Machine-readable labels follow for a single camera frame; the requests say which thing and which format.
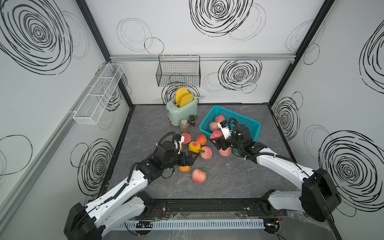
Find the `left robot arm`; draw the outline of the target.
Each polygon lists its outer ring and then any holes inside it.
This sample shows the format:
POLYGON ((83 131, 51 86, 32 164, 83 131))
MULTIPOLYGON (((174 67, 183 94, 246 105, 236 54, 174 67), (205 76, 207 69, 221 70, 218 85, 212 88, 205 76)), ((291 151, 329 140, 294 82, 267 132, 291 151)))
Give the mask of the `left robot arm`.
POLYGON ((199 154, 182 152, 181 143, 157 143, 152 154, 131 166, 128 177, 86 205, 77 203, 70 211, 64 234, 68 240, 101 240, 127 220, 152 212, 153 199, 144 192, 162 177, 165 169, 192 166, 199 154))

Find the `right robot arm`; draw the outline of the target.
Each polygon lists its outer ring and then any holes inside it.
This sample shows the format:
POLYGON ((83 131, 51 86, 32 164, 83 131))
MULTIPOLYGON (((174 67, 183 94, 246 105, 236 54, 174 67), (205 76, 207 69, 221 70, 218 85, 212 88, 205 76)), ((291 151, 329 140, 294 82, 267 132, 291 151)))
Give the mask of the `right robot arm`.
POLYGON ((235 118, 218 122, 219 135, 210 140, 218 150, 233 148, 244 160, 266 167, 295 185, 297 191, 270 190, 260 202, 264 211, 290 210, 304 212, 316 221, 324 222, 341 204, 331 175, 324 169, 313 170, 278 155, 266 145, 255 142, 250 130, 235 118))

